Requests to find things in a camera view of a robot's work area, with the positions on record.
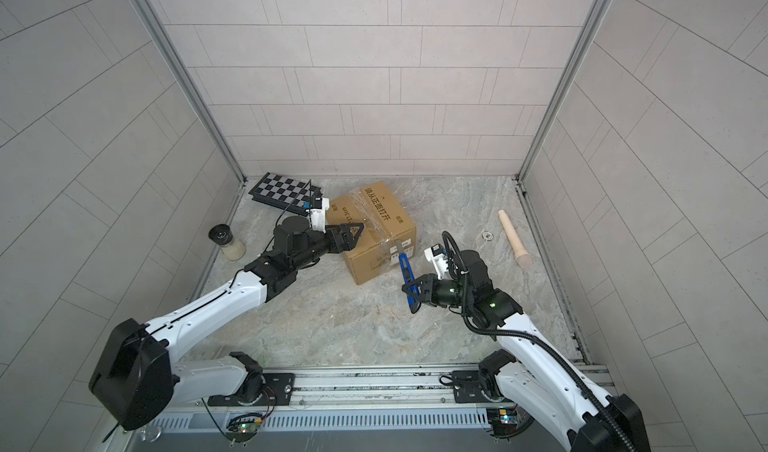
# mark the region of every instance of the beige wooden stick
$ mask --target beige wooden stick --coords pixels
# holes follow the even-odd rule
[[[512,253],[514,253],[514,261],[520,265],[522,269],[529,269],[533,267],[533,257],[525,250],[523,243],[520,241],[518,233],[514,231],[512,221],[509,220],[509,215],[504,210],[498,211],[498,219],[502,221],[502,227],[504,227],[504,233],[507,234],[509,244],[512,246]]]

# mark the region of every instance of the brown box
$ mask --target brown box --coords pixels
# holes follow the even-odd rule
[[[366,225],[357,246],[342,254],[358,285],[398,264],[396,241],[408,257],[416,249],[416,224],[382,181],[331,200],[326,222]]]

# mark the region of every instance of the gray marble surface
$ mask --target gray marble surface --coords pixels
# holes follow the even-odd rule
[[[325,197],[343,195],[378,178],[316,178]],[[463,248],[475,249],[488,265],[494,286],[523,306],[539,330],[569,358],[579,357],[563,319],[538,249],[509,177],[382,178],[418,228],[411,260],[418,276],[434,271],[422,251],[442,242],[449,231]],[[534,266],[523,271],[498,220],[504,208]],[[280,210],[251,200],[245,194],[232,229],[246,244],[239,261],[219,255],[206,291],[229,281],[235,271],[253,261],[271,238]],[[481,233],[494,238],[484,241]],[[183,360],[204,360],[244,351],[264,367],[343,364],[467,363],[482,360],[498,345],[489,337],[469,332],[462,319],[446,309],[422,307],[411,315],[400,292],[399,267],[355,285],[341,256],[325,255],[315,267],[299,273],[279,297],[243,313],[197,344]]]

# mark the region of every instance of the folding chess set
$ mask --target folding chess set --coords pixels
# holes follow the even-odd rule
[[[248,192],[255,201],[307,216],[312,197],[321,196],[320,187],[278,174],[267,173]]]

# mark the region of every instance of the chessboard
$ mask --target chessboard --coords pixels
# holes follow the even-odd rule
[[[248,193],[255,201],[307,216],[310,199],[322,195],[320,187],[308,187],[308,184],[309,182],[267,173]]]

